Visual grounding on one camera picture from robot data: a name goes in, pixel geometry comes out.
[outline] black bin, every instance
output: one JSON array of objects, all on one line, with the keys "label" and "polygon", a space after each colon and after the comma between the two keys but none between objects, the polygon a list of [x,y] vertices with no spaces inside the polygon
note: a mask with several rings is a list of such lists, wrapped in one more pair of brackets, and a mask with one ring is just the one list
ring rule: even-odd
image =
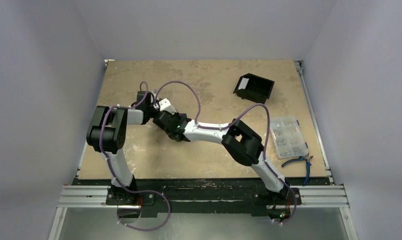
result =
[{"label": "black bin", "polygon": [[273,86],[274,81],[247,73],[239,78],[233,93],[242,99],[264,104],[270,98]]}]

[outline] wire cutter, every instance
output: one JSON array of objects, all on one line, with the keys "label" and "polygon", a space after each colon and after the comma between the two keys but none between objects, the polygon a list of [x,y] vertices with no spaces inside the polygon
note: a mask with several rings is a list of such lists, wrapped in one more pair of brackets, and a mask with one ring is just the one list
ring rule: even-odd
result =
[{"label": "wire cutter", "polygon": [[299,158],[294,158],[294,159],[286,161],[284,164],[282,164],[282,168],[284,168],[286,165],[294,163],[294,162],[306,161],[307,174],[305,176],[304,183],[302,184],[302,186],[305,186],[308,182],[308,179],[310,178],[310,166],[311,166],[310,160],[312,158],[313,158],[313,156],[310,156],[310,154],[307,154],[305,156],[300,156]]}]

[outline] wooden board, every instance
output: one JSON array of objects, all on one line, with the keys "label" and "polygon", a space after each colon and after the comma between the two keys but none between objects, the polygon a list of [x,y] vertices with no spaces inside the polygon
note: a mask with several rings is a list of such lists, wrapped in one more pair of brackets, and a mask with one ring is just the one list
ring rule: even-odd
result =
[{"label": "wooden board", "polygon": [[[271,117],[295,116],[299,120],[310,155],[314,156],[311,176],[326,176],[304,91],[292,60],[110,61],[98,104],[128,106],[136,101],[141,81],[148,82],[149,89],[154,90],[168,81],[180,80],[191,85],[199,95],[202,105],[200,122],[229,123],[254,104],[233,94],[239,77],[246,73],[275,81],[271,97],[266,102]],[[196,99],[185,86],[170,84],[161,91],[160,97],[168,98],[180,113],[195,117]],[[265,138],[268,126],[263,108],[252,109],[242,120]],[[123,149],[129,169],[136,178],[257,177],[250,167],[235,162],[222,145],[200,141],[175,142],[152,122],[129,125]],[[280,167],[285,159],[277,159],[271,135],[267,156],[285,176],[305,176],[305,162]],[[103,158],[90,146],[84,152],[79,178],[110,178]]]}]

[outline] wall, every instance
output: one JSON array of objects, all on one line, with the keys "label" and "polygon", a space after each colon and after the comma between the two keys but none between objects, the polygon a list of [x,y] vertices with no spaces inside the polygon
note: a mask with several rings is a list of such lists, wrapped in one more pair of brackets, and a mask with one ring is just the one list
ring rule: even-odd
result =
[{"label": "wall", "polygon": [[361,239],[402,239],[402,0],[338,0],[304,62]]},{"label": "wall", "polygon": [[336,0],[76,0],[106,59],[305,57]]},{"label": "wall", "polygon": [[71,0],[0,0],[0,239],[47,239],[103,58]]}]

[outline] transparent organizer box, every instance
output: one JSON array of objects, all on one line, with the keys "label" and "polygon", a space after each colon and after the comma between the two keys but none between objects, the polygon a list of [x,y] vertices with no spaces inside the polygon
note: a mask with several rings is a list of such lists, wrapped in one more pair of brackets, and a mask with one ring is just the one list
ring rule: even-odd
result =
[{"label": "transparent organizer box", "polygon": [[270,130],[279,158],[299,157],[308,154],[308,145],[302,136],[299,122],[294,116],[270,119]]}]

